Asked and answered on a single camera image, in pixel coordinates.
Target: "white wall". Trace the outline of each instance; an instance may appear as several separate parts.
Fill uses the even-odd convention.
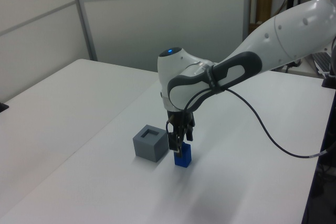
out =
[[[75,0],[0,0],[0,101],[88,59]]]
[[[99,61],[157,71],[170,47],[221,61],[243,39],[244,0],[83,0]]]

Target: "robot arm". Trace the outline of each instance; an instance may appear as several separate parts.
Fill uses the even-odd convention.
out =
[[[161,94],[174,127],[170,149],[179,153],[185,134],[192,140],[192,112],[205,99],[310,53],[331,51],[335,35],[336,8],[328,0],[313,0],[262,24],[220,63],[191,56],[182,48],[161,53],[157,61]]]

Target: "keyboard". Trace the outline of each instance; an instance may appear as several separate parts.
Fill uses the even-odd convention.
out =
[[[321,73],[326,73],[330,71],[330,55],[326,52],[318,52],[312,54],[315,61],[316,67],[320,70]]]

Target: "gray cube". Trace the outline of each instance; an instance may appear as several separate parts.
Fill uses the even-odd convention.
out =
[[[133,138],[136,156],[157,162],[168,151],[168,138],[165,130],[146,125]]]

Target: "white table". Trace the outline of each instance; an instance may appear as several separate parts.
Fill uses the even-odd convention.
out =
[[[233,90],[270,134],[297,154],[319,151],[334,90],[321,79],[266,72]],[[297,159],[267,138],[230,93],[194,113],[192,163],[135,157],[146,124],[164,128],[155,82],[2,219],[6,223],[300,223],[317,159]]]
[[[77,60],[0,113],[0,217],[157,80],[157,73]]]

